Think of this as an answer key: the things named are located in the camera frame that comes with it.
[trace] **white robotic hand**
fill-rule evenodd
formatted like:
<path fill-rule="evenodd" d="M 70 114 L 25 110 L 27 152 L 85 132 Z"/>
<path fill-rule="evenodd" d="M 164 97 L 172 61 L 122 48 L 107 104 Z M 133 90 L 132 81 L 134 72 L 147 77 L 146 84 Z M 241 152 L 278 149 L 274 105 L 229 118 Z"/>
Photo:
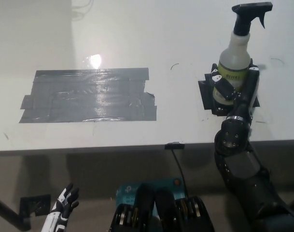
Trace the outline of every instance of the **white robotic hand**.
<path fill-rule="evenodd" d="M 79 202 L 79 189 L 75 188 L 73 191 L 73 184 L 69 184 L 60 194 L 54 207 L 47 216 L 42 232 L 65 232 L 71 212 L 76 208 Z"/>

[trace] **spray bottle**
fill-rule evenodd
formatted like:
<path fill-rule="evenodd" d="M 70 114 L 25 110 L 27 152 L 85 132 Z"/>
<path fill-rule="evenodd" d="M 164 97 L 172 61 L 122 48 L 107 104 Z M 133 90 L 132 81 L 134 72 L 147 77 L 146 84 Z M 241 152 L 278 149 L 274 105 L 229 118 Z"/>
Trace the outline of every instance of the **spray bottle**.
<path fill-rule="evenodd" d="M 233 12 L 237 14 L 237 20 L 229 46 L 220 55 L 218 71 L 223 78 L 235 87 L 236 91 L 240 91 L 245 78 L 248 76 L 251 57 L 247 52 L 247 47 L 250 40 L 251 22 L 258 17 L 265 28 L 265 13 L 271 11 L 272 6 L 271 2 L 262 2 L 240 4 L 232 8 Z M 213 89 L 213 97 L 220 104 L 233 104 L 233 101 L 226 101 L 216 88 Z"/>

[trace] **duct tape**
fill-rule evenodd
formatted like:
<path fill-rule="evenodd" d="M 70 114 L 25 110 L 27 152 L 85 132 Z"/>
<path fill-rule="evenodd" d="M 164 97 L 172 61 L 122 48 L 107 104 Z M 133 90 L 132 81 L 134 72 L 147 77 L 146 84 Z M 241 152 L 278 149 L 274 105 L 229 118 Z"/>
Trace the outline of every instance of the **duct tape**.
<path fill-rule="evenodd" d="M 148 68 L 44 70 L 36 71 L 34 82 L 96 82 L 96 81 L 149 80 Z"/>
<path fill-rule="evenodd" d="M 95 108 L 118 106 L 154 106 L 154 95 L 142 94 L 77 94 L 58 93 L 55 95 L 32 96 L 26 95 L 21 109 L 56 109 L 56 108 Z"/>
<path fill-rule="evenodd" d="M 20 123 L 156 121 L 156 106 L 25 110 Z"/>
<path fill-rule="evenodd" d="M 98 93 L 143 93 L 145 81 L 96 81 L 96 82 L 35 82 L 31 95 L 58 93 L 98 94 Z"/>
<path fill-rule="evenodd" d="M 154 121 L 148 68 L 36 71 L 20 123 Z"/>

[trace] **white table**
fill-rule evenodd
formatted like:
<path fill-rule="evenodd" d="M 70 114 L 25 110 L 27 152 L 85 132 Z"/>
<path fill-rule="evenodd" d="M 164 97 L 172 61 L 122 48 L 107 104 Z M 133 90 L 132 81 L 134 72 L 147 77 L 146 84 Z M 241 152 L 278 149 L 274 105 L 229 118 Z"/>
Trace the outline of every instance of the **white table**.
<path fill-rule="evenodd" d="M 228 46 L 231 7 L 245 2 L 0 0 L 0 151 L 212 143 L 224 118 L 204 110 L 197 82 Z M 262 70 L 251 141 L 294 142 L 294 0 L 273 4 L 266 29 L 258 19 L 251 28 Z M 37 70 L 84 69 L 96 54 L 99 68 L 149 68 L 157 121 L 18 123 Z"/>

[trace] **gray floor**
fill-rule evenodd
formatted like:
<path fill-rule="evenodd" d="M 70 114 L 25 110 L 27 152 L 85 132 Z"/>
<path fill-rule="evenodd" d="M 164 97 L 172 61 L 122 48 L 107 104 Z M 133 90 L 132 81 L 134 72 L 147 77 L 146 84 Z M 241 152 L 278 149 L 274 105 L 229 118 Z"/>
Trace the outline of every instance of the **gray floor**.
<path fill-rule="evenodd" d="M 257 147 L 262 162 L 286 202 L 294 198 L 294 146 Z M 199 195 L 216 231 L 246 232 L 242 211 L 216 170 L 212 146 L 177 151 L 190 195 Z M 107 231 L 116 189 L 129 181 L 180 176 L 171 151 L 100 154 L 53 154 L 0 157 L 0 200 L 18 212 L 21 197 L 50 193 L 56 199 L 73 182 L 80 187 L 80 206 L 69 221 L 69 232 Z M 32 217 L 32 231 L 41 231 L 45 217 Z M 16 232 L 0 218 L 0 232 Z"/>

